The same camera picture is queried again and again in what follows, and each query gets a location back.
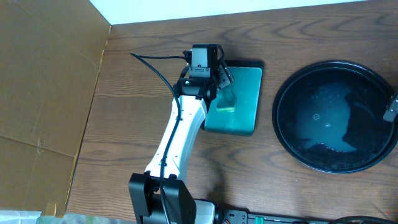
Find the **green yellow sponge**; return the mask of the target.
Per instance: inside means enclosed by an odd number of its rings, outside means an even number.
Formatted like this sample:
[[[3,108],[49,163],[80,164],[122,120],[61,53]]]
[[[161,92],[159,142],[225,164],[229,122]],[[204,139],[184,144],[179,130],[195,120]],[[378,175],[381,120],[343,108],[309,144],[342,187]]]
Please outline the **green yellow sponge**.
[[[230,88],[221,89],[217,94],[217,111],[233,112],[236,109],[236,97]]]

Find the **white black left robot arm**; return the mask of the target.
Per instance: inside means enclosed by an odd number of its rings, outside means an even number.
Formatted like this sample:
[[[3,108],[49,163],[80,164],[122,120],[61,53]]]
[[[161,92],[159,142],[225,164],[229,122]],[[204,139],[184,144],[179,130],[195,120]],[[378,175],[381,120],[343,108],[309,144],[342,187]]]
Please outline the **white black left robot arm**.
[[[129,193],[138,223],[217,223],[222,213],[207,200],[192,197],[185,184],[187,167],[198,130],[217,92],[233,82],[224,61],[209,77],[180,76],[175,85],[165,78],[173,95],[172,111],[160,145],[144,173],[133,173]]]

